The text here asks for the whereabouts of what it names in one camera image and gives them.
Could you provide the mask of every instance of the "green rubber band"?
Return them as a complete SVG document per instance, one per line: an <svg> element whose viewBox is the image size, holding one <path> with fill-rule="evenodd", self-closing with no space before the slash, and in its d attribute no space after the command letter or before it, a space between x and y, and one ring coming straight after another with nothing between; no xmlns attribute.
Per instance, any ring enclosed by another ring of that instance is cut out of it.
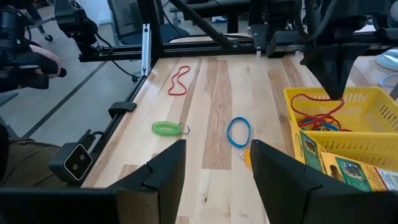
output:
<svg viewBox="0 0 398 224"><path fill-rule="evenodd" d="M156 134L163 136L179 136L182 134L181 127L169 121L158 121L153 123L152 130Z"/></svg>

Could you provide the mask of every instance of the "cardboard box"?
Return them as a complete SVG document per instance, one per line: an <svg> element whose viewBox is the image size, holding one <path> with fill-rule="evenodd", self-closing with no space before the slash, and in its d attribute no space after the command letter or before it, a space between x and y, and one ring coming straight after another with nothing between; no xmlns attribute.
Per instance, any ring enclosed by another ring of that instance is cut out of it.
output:
<svg viewBox="0 0 398 224"><path fill-rule="evenodd" d="M398 172L321 152L326 173L363 191L398 190Z"/></svg>
<svg viewBox="0 0 398 224"><path fill-rule="evenodd" d="M317 143L309 135L305 134L302 130L300 130L300 143L300 157L302 159L298 160L301 162L304 161L306 165L326 174L325 166L323 165L321 155L321 152L326 150L324 150L324 148L319 143Z"/></svg>

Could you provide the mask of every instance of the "rubber band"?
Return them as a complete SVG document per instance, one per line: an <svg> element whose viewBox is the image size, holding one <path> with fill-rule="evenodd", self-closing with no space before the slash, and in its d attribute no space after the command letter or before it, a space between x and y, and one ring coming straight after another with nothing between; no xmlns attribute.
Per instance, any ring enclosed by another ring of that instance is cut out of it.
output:
<svg viewBox="0 0 398 224"><path fill-rule="evenodd" d="M180 73L180 72L181 72L181 69L183 69L183 68L187 68L187 70L184 71L183 73ZM169 95L170 95L170 96L182 96L182 95L184 95L184 94L187 93L187 87L185 87L185 85L182 84L182 83L180 82L180 77L183 76L184 74L188 73L190 70L191 70L191 67L189 67L189 66L187 66L187 65L184 65L184 66L181 66L181 67L178 69L178 72L177 72L175 75L173 75L173 77L172 77L172 87L169 88ZM184 92L182 92L182 93L172 93L172 92L171 92L172 89L174 88L174 81L173 81L173 79L174 79L175 77L177 77L177 83L180 84L180 85L182 86L182 88L184 89Z"/></svg>
<svg viewBox="0 0 398 224"><path fill-rule="evenodd" d="M183 128L181 125L187 127L188 131L185 133L183 132ZM158 121L152 124L152 130L156 134L163 135L163 136L179 136L181 134L189 134L191 132L188 125L184 123L175 124L169 121Z"/></svg>
<svg viewBox="0 0 398 224"><path fill-rule="evenodd" d="M306 94L303 94L303 93L293 96L292 100L290 101L290 105L291 105L293 111L298 113L298 114L300 114L300 115L302 115L302 116L304 116L303 119L300 119L300 120L297 121L297 125L299 127L304 128L306 126L313 125L311 130L317 130L317 129L321 129L322 126L330 124L332 126L329 126L329 127L326 127L326 128L335 129L334 128L335 125L333 123L336 123L336 128L339 131L351 131L351 130L347 130L347 129L342 129L340 122L336 118L334 118L332 116L333 113L335 113L336 111L340 110L344 106L344 104L345 104L344 103L344 99L340 98L338 100L338 101L341 101L340 105L338 105L333 110L331 110L331 111L329 111L329 112L327 112L325 114L317 114L317 115L313 116L313 115L309 115L309 114L306 114L304 112L301 112L301 111L299 111L299 110L294 108L293 101L294 101L295 98L297 98L299 96L304 96L307 99L312 100L312 101L320 101L320 102L333 101L331 99L316 99L316 98L312 98L312 97L310 97L310 96L308 96Z"/></svg>
<svg viewBox="0 0 398 224"><path fill-rule="evenodd" d="M232 139L232 137L229 135L229 132L230 132L230 130L231 130L231 128L232 128L232 124L233 124L235 121L243 121L243 122L246 124L246 126L248 127L249 134L248 134L248 138L247 138L247 140L246 140L246 142L245 142L244 144L238 144L238 143L236 143L236 142ZM243 118L243 117L240 117L240 116L238 116L238 117L232 119L232 121L231 121L231 122L229 123L229 125L228 125L228 128L226 129L226 137L228 138L228 141L229 141L234 147L236 147L236 148L238 148L238 149L243 149L243 148L245 148L245 147L249 144L250 137L251 137L251 126L250 126L249 121L248 121L246 118Z"/></svg>
<svg viewBox="0 0 398 224"><path fill-rule="evenodd" d="M392 74L392 75L388 75L388 76L382 78L382 79L380 80L380 82L379 82L379 85L380 85L381 87L394 88L395 85L386 83L386 80L388 80L388 79L390 79L390 78L392 78L392 77L398 77L398 73L395 73L395 74Z"/></svg>

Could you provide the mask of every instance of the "metal hook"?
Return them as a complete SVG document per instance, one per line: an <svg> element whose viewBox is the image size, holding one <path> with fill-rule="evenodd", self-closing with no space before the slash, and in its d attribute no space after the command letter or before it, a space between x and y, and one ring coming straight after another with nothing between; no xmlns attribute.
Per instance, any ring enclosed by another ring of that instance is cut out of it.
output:
<svg viewBox="0 0 398 224"><path fill-rule="evenodd" d="M188 132L187 132L187 133L184 133L184 132L183 132L184 128L181 128L181 124L183 124L184 127L187 127L187 129L188 129ZM182 134L189 134L189 133L191 132L191 129L189 128L188 125L186 125L186 124L180 122L179 126L180 126L180 128L181 128L181 133L182 133Z"/></svg>

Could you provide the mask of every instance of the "gray floor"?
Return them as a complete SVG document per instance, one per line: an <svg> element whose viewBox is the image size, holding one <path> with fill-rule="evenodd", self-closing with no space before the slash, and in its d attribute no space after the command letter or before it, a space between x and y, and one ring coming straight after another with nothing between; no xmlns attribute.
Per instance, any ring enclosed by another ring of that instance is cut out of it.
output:
<svg viewBox="0 0 398 224"><path fill-rule="evenodd" d="M168 8L169 6L165 8L166 12L172 19ZM53 7L39 9L39 12L44 19L52 17ZM226 24L212 26L220 32L226 32ZM246 26L247 19L243 17L239 22L239 31L246 32ZM182 21L180 27L191 34L203 34L197 26L192 26L190 21ZM57 54L68 75L65 78L52 79L48 90L17 90L19 95L0 107L0 116L19 136L41 124L40 128L32 133L31 138L58 145L76 141L87 129L104 131L111 121L108 108L115 101L123 101L135 84L111 62L80 63L75 42L68 39L55 22L45 24L44 28L54 37L54 41L49 43L44 40L37 29L32 30L32 40ZM114 43L110 25L100 26L99 32L106 40ZM141 61L118 63L127 71L135 72L139 70ZM84 85L80 84L89 76L91 78ZM73 90L75 94L54 112L54 107L67 95L72 95ZM45 119L46 114L51 111L54 112L53 115Z"/></svg>

